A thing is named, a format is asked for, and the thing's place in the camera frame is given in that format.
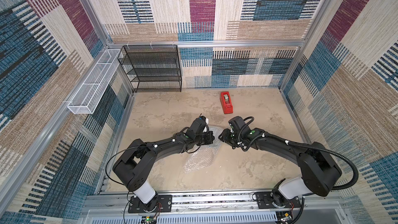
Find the clear bubble wrap sheet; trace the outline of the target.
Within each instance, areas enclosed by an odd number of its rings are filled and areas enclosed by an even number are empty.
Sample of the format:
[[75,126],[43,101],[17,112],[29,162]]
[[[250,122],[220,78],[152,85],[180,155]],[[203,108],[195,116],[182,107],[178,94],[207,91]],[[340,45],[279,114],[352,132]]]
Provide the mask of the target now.
[[209,167],[214,162],[221,147],[222,142],[218,139],[218,136],[222,133],[223,128],[216,125],[210,125],[209,128],[210,131],[213,131],[215,140],[212,144],[202,146],[198,151],[188,156],[183,166],[184,173],[191,173]]

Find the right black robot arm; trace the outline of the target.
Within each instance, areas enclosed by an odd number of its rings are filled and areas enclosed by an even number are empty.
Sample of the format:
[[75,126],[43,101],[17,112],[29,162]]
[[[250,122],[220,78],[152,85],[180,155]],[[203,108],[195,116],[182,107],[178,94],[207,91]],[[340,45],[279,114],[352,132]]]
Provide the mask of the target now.
[[342,176],[342,171],[331,154],[322,151],[324,146],[317,142],[311,145],[291,142],[257,128],[241,136],[225,129],[219,135],[219,140],[234,149],[253,148],[273,153],[300,168],[301,175],[282,179],[272,189],[270,197],[273,205],[278,208],[285,207],[297,196],[315,194],[326,197]]

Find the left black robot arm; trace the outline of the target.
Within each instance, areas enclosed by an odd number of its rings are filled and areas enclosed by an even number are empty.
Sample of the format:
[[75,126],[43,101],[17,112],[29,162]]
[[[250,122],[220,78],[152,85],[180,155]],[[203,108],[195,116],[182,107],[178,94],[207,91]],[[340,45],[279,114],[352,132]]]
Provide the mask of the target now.
[[159,195],[148,181],[155,162],[174,154],[187,152],[195,145],[199,147],[211,145],[214,140],[213,131],[193,135],[178,132],[170,138],[157,142],[143,142],[137,139],[114,163],[112,171],[127,190],[139,199],[142,211],[157,211]]

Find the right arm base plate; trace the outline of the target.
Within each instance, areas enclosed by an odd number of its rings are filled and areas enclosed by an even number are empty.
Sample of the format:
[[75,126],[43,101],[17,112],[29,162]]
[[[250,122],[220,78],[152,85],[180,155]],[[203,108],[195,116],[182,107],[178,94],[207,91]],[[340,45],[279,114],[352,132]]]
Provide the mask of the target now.
[[288,200],[281,194],[271,191],[257,191],[251,195],[251,198],[257,203],[259,209],[292,209],[300,208],[302,205],[298,197]]

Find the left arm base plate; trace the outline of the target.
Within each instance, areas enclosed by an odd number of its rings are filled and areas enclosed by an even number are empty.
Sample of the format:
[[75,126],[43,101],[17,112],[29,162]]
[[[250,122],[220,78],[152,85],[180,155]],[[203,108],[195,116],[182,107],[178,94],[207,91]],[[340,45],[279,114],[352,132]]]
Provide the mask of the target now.
[[161,213],[168,213],[171,212],[172,200],[172,195],[156,194],[155,197],[148,203],[143,203],[137,196],[132,196],[130,198],[128,213],[155,213],[158,211],[160,211]]

